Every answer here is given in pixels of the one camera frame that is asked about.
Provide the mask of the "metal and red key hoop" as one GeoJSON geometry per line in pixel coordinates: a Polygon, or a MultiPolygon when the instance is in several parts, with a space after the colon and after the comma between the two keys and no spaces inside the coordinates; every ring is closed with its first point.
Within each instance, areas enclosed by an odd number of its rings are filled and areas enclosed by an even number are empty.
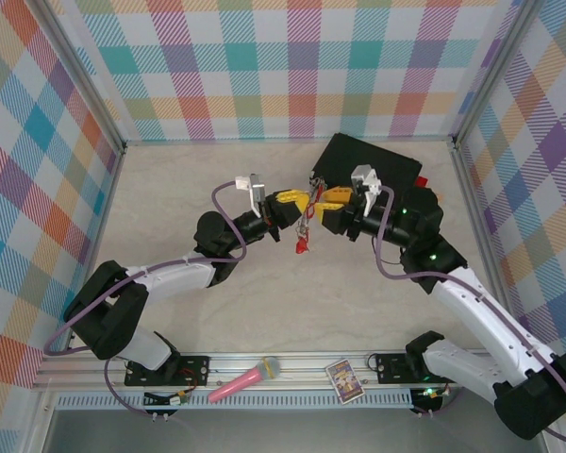
{"type": "Polygon", "coordinates": [[[312,177],[309,180],[309,201],[302,217],[296,226],[298,239],[308,240],[309,222],[314,215],[314,205],[320,200],[322,192],[326,189],[325,180],[321,176],[312,177]]]}

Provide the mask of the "black carrying case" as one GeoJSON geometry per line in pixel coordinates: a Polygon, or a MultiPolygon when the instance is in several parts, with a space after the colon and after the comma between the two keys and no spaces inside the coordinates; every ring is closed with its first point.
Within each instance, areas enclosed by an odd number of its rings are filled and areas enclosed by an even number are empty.
{"type": "Polygon", "coordinates": [[[381,182],[394,191],[394,209],[403,193],[414,186],[423,168],[416,159],[336,133],[317,159],[309,178],[321,178],[328,189],[350,187],[352,172],[363,164],[369,164],[375,169],[381,182]]]}

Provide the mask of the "pink toy microphone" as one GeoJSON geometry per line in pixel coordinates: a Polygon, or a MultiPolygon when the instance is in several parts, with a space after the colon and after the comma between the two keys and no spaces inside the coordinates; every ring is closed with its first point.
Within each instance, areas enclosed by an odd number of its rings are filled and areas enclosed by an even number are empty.
{"type": "Polygon", "coordinates": [[[221,388],[211,392],[208,395],[208,402],[210,404],[215,404],[233,394],[253,386],[254,384],[260,383],[261,381],[278,378],[279,375],[279,360],[275,357],[264,357],[254,368],[236,377],[221,388]]]}

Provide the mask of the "small picture card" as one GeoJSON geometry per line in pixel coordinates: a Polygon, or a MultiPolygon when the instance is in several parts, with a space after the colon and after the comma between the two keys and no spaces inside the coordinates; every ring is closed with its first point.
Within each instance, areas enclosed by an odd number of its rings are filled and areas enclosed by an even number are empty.
{"type": "Polygon", "coordinates": [[[325,373],[341,404],[346,405],[365,396],[362,384],[349,360],[330,364],[325,368],[325,373]]]}

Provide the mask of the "grey metal shelf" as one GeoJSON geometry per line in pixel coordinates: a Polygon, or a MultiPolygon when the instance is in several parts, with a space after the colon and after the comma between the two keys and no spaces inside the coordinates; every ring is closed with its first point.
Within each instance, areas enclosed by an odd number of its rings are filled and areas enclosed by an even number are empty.
{"type": "Polygon", "coordinates": [[[42,453],[542,453],[476,413],[188,411],[176,422],[124,411],[58,411],[42,453]]]}

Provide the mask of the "aluminium back rail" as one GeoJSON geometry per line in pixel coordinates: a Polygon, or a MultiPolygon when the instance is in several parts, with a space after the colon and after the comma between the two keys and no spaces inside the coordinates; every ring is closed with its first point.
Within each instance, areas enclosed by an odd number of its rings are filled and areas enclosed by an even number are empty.
{"type": "MultiPolygon", "coordinates": [[[[127,147],[131,146],[174,146],[174,145],[214,145],[214,144],[240,144],[240,143],[328,143],[333,136],[327,137],[305,137],[305,138],[262,138],[262,139],[222,139],[222,140],[160,140],[142,141],[129,140],[125,142],[127,147]]],[[[451,136],[417,135],[417,136],[392,136],[392,137],[367,137],[358,140],[368,143],[448,143],[452,141],[451,136]]]]}

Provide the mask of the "aluminium side rail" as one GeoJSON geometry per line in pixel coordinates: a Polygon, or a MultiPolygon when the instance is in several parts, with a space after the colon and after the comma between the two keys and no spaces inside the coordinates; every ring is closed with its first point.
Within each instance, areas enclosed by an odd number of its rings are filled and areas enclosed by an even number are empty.
{"type": "Polygon", "coordinates": [[[108,157],[108,165],[103,166],[94,156],[90,167],[83,171],[82,158],[71,156],[54,209],[44,223],[44,235],[34,256],[38,270],[27,276],[30,286],[38,290],[34,301],[39,307],[28,341],[34,348],[29,387],[36,383],[46,342],[62,327],[65,309],[93,272],[122,151],[111,151],[108,157]]]}
{"type": "Polygon", "coordinates": [[[450,141],[448,146],[451,161],[458,177],[458,184],[467,206],[468,216],[483,262],[484,272],[489,282],[490,292],[496,297],[499,303],[513,315],[514,310],[508,299],[507,287],[496,262],[490,232],[484,214],[480,209],[475,185],[468,171],[468,166],[461,154],[460,147],[453,141],[450,141]]]}

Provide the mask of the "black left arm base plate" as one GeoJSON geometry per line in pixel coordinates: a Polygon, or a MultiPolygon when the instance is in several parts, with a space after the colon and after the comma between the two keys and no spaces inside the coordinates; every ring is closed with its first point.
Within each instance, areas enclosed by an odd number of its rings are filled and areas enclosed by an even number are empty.
{"type": "Polygon", "coordinates": [[[209,356],[173,354],[158,369],[150,370],[139,363],[125,365],[127,387],[204,387],[208,381],[209,356]]]}

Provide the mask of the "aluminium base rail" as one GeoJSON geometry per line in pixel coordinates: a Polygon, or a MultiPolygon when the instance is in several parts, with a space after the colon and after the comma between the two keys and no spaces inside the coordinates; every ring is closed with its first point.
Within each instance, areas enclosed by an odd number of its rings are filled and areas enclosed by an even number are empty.
{"type": "MultiPolygon", "coordinates": [[[[265,356],[256,352],[208,352],[207,355],[210,357],[208,380],[202,387],[206,391],[213,391],[242,375],[265,356]]],[[[380,386],[374,371],[375,363],[367,361],[368,351],[283,352],[274,356],[280,363],[280,376],[253,385],[253,390],[329,390],[331,385],[325,368],[340,360],[349,361],[364,389],[380,386]]],[[[36,392],[99,391],[111,384],[117,390],[124,390],[125,362],[112,360],[107,375],[104,366],[105,363],[90,352],[48,357],[43,361],[32,389],[36,392]]]]}

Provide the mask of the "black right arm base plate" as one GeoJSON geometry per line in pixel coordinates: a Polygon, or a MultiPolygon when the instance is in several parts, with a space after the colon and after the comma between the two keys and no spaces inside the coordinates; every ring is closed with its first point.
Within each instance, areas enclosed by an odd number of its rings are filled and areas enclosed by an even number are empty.
{"type": "Polygon", "coordinates": [[[379,384],[416,384],[430,380],[428,375],[411,367],[405,353],[371,353],[365,363],[376,373],[379,384]]]}

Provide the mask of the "aluminium frame post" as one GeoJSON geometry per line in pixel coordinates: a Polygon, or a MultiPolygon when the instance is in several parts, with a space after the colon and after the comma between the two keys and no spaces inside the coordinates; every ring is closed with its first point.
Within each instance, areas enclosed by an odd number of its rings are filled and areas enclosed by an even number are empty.
{"type": "Polygon", "coordinates": [[[450,137],[455,148],[460,147],[476,126],[543,4],[544,0],[512,0],[453,125],[450,137]]]}
{"type": "Polygon", "coordinates": [[[96,90],[91,76],[77,54],[75,47],[60,24],[57,14],[51,8],[49,0],[28,0],[28,5],[34,7],[37,14],[42,17],[44,26],[49,31],[59,55],[64,60],[63,65],[69,72],[75,85],[80,89],[81,94],[89,105],[89,109],[95,115],[98,125],[103,128],[119,154],[123,155],[126,150],[125,139],[112,119],[99,91],[96,90]]]}

